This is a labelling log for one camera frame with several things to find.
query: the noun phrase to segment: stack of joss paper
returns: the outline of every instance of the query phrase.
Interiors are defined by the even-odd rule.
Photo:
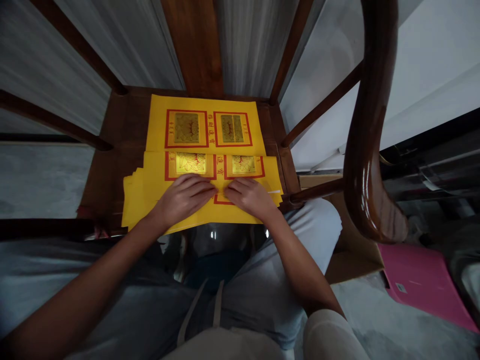
[[[277,158],[266,156],[255,102],[152,95],[143,168],[123,179],[122,226],[130,231],[183,174],[211,180],[218,193],[166,234],[206,223],[261,224],[225,197],[235,178],[258,181],[282,202]]]

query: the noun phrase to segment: hand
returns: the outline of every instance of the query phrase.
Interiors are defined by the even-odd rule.
[[[217,192],[205,177],[194,173],[182,175],[170,185],[147,217],[168,229],[194,214]]]
[[[263,223],[268,216],[279,211],[265,188],[251,178],[237,177],[225,188],[225,196]]]

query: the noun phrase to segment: wooden chair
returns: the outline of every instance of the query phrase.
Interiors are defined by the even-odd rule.
[[[121,228],[123,177],[143,166],[151,95],[256,101],[266,154],[278,161],[285,193],[280,208],[299,208],[309,200],[344,191],[350,217],[367,238],[381,243],[405,239],[407,220],[386,193],[379,166],[380,138],[394,72],[398,6],[396,1],[362,0],[365,28],[363,61],[286,134],[278,96],[297,49],[313,0],[300,0],[270,98],[224,93],[215,0],[161,0],[186,91],[124,86],[62,13],[54,0],[30,0],[112,88],[99,136],[32,103],[1,91],[4,109],[58,130],[96,149],[78,219],[2,220],[2,237],[85,235],[102,219],[111,234]],[[358,81],[350,125],[344,177],[301,191],[290,144]]]

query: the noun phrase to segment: lap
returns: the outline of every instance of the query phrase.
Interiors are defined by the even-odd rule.
[[[335,207],[324,199],[315,199],[289,212],[285,219],[325,273],[342,230]],[[221,325],[264,333],[286,350],[295,342],[302,314],[277,248],[269,238],[225,286]]]
[[[0,242],[0,338],[93,264],[110,247],[63,239]],[[157,358],[174,349],[195,296],[141,259],[100,323],[70,358]]]

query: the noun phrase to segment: white wall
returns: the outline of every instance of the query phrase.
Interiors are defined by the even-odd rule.
[[[404,22],[380,149],[480,107],[480,1],[399,0],[399,13]],[[361,15],[360,0],[325,3],[280,104],[290,129],[363,58]],[[332,154],[347,141],[357,93],[358,85],[292,147],[297,171],[327,158],[321,169],[343,167],[343,156]]]

